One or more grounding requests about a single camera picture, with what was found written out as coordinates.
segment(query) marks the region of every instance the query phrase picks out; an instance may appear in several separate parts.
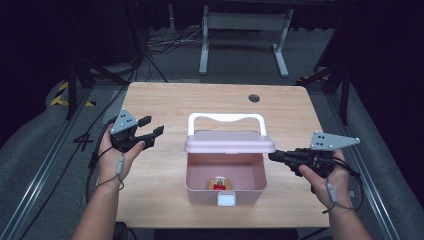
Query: white handle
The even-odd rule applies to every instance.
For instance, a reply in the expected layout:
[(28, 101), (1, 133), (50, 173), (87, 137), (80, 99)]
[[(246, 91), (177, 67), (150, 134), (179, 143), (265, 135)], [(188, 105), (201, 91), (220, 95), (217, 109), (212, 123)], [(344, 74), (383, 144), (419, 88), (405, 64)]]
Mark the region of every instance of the white handle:
[(244, 118), (255, 118), (259, 121), (261, 135), (266, 136), (265, 120), (259, 114), (237, 114), (237, 113), (192, 113), (188, 117), (188, 135), (194, 135), (194, 119), (207, 117), (220, 122), (234, 122)]

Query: open box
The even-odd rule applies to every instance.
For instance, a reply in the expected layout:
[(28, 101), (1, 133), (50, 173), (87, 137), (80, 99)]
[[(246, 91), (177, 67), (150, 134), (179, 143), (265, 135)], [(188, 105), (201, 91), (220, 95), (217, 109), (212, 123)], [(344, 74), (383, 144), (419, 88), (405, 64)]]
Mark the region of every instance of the open box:
[[(207, 117), (220, 122), (244, 118), (259, 121), (260, 133), (242, 131), (194, 131), (194, 120)], [(266, 135), (265, 121), (259, 114), (193, 113), (188, 119), (185, 144), (187, 156), (186, 188), (191, 203), (235, 206), (254, 204), (266, 188), (263, 153), (275, 152)], [(209, 190), (211, 179), (223, 176), (231, 189)]]

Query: box lid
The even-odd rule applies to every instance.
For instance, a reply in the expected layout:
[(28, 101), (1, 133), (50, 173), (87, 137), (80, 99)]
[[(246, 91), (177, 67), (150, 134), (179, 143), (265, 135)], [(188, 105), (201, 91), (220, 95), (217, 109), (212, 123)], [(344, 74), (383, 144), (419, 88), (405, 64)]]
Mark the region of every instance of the box lid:
[(272, 153), (275, 152), (275, 143), (251, 130), (198, 130), (187, 136), (184, 150), (188, 153)]

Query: person's left hand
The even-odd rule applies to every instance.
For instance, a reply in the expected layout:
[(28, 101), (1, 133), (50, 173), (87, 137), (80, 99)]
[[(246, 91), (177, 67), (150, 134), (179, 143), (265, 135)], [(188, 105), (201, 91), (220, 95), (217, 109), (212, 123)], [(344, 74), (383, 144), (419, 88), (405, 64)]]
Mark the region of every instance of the person's left hand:
[[(112, 147), (112, 142), (110, 138), (110, 130), (112, 129), (112, 125), (107, 128), (107, 131), (103, 134), (102, 142), (99, 146), (98, 156), (102, 153), (102, 156), (99, 159), (100, 164), (100, 175), (99, 175), (99, 184), (105, 183), (106, 181), (114, 178), (116, 176), (116, 170), (118, 169), (119, 159), (122, 156), (122, 152), (118, 149)], [(125, 177), (128, 175), (131, 165), (134, 159), (143, 151), (145, 143), (143, 141), (138, 142), (131, 148), (128, 152), (124, 153), (124, 166), (122, 168), (122, 172), (119, 175), (119, 179), (123, 181)], [(113, 184), (113, 186), (119, 187), (121, 182), (118, 177), (113, 179), (106, 184)]]

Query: white desk frame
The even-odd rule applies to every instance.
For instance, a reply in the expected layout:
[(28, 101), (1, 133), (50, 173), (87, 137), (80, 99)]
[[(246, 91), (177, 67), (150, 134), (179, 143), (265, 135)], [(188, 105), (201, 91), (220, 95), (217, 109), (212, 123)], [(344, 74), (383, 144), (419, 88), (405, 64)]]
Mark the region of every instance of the white desk frame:
[(287, 14), (213, 13), (209, 12), (208, 6), (204, 6), (203, 44), (199, 74), (206, 75), (207, 73), (209, 54), (208, 31), (211, 28), (280, 31), (280, 41), (278, 44), (273, 44), (273, 51), (281, 76), (288, 77), (289, 73), (281, 50), (287, 36), (292, 14), (292, 9), (288, 10)]

